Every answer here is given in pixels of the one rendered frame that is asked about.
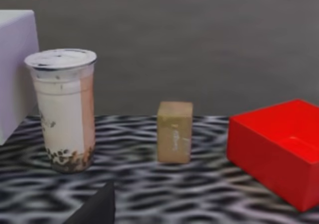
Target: red box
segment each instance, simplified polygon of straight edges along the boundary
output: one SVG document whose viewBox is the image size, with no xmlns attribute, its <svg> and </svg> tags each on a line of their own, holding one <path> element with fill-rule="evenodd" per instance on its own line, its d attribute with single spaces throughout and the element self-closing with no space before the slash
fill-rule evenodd
<svg viewBox="0 0 319 224">
<path fill-rule="evenodd" d="M 319 108 L 293 100 L 231 117 L 227 158 L 299 211 L 319 204 Z"/>
</svg>

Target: brown box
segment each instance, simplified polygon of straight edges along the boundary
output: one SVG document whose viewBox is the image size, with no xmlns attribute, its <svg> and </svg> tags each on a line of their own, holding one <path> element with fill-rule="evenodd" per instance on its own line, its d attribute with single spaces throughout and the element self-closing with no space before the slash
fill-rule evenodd
<svg viewBox="0 0 319 224">
<path fill-rule="evenodd" d="M 193 104 L 161 102 L 158 111 L 158 161 L 188 163 Z"/>
</svg>

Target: cup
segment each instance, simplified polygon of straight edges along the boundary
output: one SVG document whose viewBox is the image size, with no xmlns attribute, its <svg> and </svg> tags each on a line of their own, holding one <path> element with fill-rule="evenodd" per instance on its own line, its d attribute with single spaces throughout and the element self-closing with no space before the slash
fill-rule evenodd
<svg viewBox="0 0 319 224">
<path fill-rule="evenodd" d="M 45 148 L 58 172 L 81 172 L 92 163 L 96 58 L 88 50 L 56 49 L 24 61 L 37 94 Z"/>
</svg>

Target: white plastic lid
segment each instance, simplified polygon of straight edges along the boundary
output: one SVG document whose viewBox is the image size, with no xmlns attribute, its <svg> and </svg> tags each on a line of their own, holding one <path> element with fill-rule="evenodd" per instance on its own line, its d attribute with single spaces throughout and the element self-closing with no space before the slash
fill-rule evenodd
<svg viewBox="0 0 319 224">
<path fill-rule="evenodd" d="M 82 49 L 56 49 L 34 53 L 24 62 L 38 70 L 60 70 L 89 65 L 96 61 L 96 53 Z"/>
</svg>

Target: table surface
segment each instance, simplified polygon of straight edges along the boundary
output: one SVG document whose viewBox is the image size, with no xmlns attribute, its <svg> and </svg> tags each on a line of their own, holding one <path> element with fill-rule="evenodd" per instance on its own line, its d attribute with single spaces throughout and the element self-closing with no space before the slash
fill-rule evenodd
<svg viewBox="0 0 319 224">
<path fill-rule="evenodd" d="M 116 224 L 312 224 L 225 157 L 225 117 L 195 117 L 192 161 L 156 162 L 155 116 L 96 117 L 94 164 L 63 175 L 50 169 L 38 117 L 0 147 L 0 224 L 60 224 L 110 180 Z"/>
</svg>

